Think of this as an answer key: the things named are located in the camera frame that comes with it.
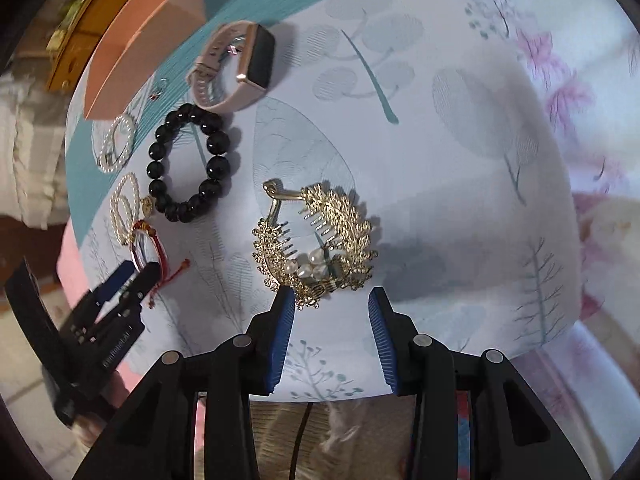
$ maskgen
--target gold frame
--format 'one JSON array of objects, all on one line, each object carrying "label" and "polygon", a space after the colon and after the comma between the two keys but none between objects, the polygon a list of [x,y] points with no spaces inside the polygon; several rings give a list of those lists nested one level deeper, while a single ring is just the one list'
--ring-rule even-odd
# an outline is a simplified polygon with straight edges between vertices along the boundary
[{"label": "gold frame", "polygon": [[[325,190],[321,184],[303,187],[300,192],[278,192],[276,181],[268,180],[262,188],[272,199],[267,218],[260,218],[258,226],[252,232],[257,240],[253,253],[258,270],[266,276],[264,284],[276,291],[280,285],[288,285],[296,293],[296,307],[318,307],[319,300],[339,288],[358,290],[371,278],[372,265],[369,262],[378,256],[378,252],[369,250],[371,224],[360,218],[360,212],[349,198],[333,189]],[[329,261],[337,272],[324,280],[303,280],[295,273],[287,274],[285,265],[293,255],[286,251],[292,248],[290,238],[284,238],[288,231],[286,225],[278,223],[278,212],[283,201],[301,201],[305,208],[305,220],[312,219],[311,225],[325,238],[322,248],[340,251]]]}]

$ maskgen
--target floral tablecloth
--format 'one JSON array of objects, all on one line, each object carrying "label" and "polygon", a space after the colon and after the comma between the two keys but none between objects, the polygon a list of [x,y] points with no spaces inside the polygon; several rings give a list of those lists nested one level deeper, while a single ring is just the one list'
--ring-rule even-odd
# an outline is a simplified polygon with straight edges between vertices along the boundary
[{"label": "floral tablecloth", "polygon": [[[170,260],[194,265],[145,310],[129,365],[143,374],[164,350],[215,348],[267,308],[245,236],[266,212],[260,184],[271,176],[292,188],[328,180],[356,190],[379,228],[372,284],[450,348],[492,346],[514,357],[592,478],[608,478],[640,434],[640,41],[617,3],[206,2],[212,20],[128,108],[142,148],[124,172],[145,185],[148,134],[190,99],[184,74],[219,22],[278,22],[274,85],[229,119],[232,187],[213,220],[158,220]],[[149,101],[162,78],[162,98]],[[100,174],[93,160],[109,123],[81,118],[85,81],[68,115],[67,173],[95,285],[127,251],[108,221],[116,176]],[[185,130],[171,160],[176,196],[202,179],[200,160],[198,134]],[[312,248],[305,226],[292,227],[303,250]],[[388,391],[367,329],[367,293],[336,294],[296,315],[276,399]],[[359,301],[363,308],[353,306]]]}]

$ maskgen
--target pink watch strap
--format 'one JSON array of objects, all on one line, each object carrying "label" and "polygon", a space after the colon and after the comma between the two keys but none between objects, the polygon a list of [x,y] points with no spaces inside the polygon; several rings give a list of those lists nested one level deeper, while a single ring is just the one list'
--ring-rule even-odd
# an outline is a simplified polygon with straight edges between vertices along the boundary
[{"label": "pink watch strap", "polygon": [[220,71],[221,56],[235,38],[246,34],[250,25],[253,22],[247,20],[222,25],[210,36],[202,53],[196,58],[186,79],[191,86],[193,100],[200,108],[219,114],[234,112],[251,104],[264,93],[255,86],[239,82],[231,95],[216,102],[209,91],[212,81]]}]

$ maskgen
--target watch face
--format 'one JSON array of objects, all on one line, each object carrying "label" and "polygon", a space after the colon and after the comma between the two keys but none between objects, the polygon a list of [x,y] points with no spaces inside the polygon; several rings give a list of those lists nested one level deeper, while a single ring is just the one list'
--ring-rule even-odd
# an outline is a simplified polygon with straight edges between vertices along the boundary
[{"label": "watch face", "polygon": [[273,34],[263,26],[257,25],[255,41],[250,53],[251,59],[246,70],[246,78],[265,90],[269,87],[271,81],[275,47],[276,39]]}]

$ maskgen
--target red string bracelet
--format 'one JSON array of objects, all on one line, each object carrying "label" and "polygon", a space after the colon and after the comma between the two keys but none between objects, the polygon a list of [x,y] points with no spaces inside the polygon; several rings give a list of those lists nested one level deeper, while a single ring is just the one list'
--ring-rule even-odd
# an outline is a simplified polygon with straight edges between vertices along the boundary
[{"label": "red string bracelet", "polygon": [[148,237],[158,254],[158,261],[160,263],[160,281],[158,284],[151,289],[149,293],[149,308],[153,308],[156,302],[154,301],[154,295],[158,292],[158,290],[165,286],[167,283],[171,282],[178,274],[180,274],[184,269],[188,269],[191,265],[191,262],[188,259],[185,259],[180,264],[180,267],[171,275],[169,275],[169,260],[166,256],[166,252],[164,251],[164,247],[160,243],[160,238],[158,238],[158,233],[156,230],[149,225],[145,220],[138,220],[135,224],[133,224],[131,243],[129,244],[129,249],[131,252],[131,258],[133,259],[133,264],[136,267],[138,272],[142,271],[145,267],[145,263],[138,253],[138,249],[136,247],[135,241],[135,233],[139,232],[140,234]]}]

